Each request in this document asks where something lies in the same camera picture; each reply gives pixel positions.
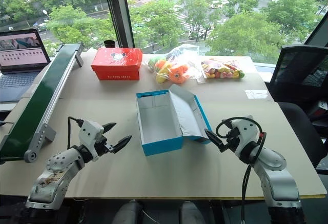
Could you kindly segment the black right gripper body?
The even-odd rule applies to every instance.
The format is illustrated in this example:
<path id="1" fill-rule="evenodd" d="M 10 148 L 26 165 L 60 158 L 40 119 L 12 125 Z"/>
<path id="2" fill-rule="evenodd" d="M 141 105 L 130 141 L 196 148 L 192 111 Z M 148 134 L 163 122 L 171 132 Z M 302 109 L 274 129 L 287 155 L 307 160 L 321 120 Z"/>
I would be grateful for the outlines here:
<path id="1" fill-rule="evenodd" d="M 223 147 L 220 149 L 220 152 L 224 152 L 227 149 L 235 152 L 240 143 L 239 135 L 240 132 L 238 128 L 233 128 L 230 132 L 228 132 L 226 135 L 227 143 L 223 145 Z"/>

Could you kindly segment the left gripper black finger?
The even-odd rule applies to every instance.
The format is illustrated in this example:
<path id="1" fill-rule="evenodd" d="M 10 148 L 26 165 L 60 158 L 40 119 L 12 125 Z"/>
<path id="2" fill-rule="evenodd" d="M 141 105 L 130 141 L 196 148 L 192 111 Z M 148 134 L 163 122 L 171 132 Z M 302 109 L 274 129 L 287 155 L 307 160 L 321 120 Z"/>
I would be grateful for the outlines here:
<path id="1" fill-rule="evenodd" d="M 122 138 L 115 146 L 113 146 L 113 150 L 112 150 L 112 153 L 117 153 L 119 152 L 121 149 L 123 149 L 127 144 L 128 142 L 131 140 L 132 138 L 132 135 L 128 135 L 124 138 Z"/>
<path id="2" fill-rule="evenodd" d="M 103 127 L 103 134 L 107 133 L 108 131 L 110 131 L 114 126 L 116 125 L 116 123 L 107 123 L 107 124 L 104 124 L 102 125 Z"/>

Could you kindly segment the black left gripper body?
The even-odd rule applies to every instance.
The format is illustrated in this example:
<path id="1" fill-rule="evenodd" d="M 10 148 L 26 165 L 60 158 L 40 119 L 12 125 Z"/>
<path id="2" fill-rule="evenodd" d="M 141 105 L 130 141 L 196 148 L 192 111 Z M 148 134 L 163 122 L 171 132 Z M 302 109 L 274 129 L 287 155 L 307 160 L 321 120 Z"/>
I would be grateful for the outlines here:
<path id="1" fill-rule="evenodd" d="M 104 154 L 107 154 L 109 152 L 114 152 L 114 148 L 111 145 L 107 144 L 107 138 L 103 135 L 96 139 L 94 148 L 98 156 L 103 156 Z"/>

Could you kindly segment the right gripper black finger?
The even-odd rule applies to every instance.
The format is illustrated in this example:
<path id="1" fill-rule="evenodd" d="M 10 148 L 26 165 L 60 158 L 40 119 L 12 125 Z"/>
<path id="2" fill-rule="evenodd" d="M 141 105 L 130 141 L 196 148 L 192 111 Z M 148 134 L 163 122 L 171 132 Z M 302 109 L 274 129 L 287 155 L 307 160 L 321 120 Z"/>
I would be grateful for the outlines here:
<path id="1" fill-rule="evenodd" d="M 223 143 L 219 137 L 212 131 L 205 129 L 204 130 L 209 140 L 218 147 L 218 149 L 223 149 Z"/>

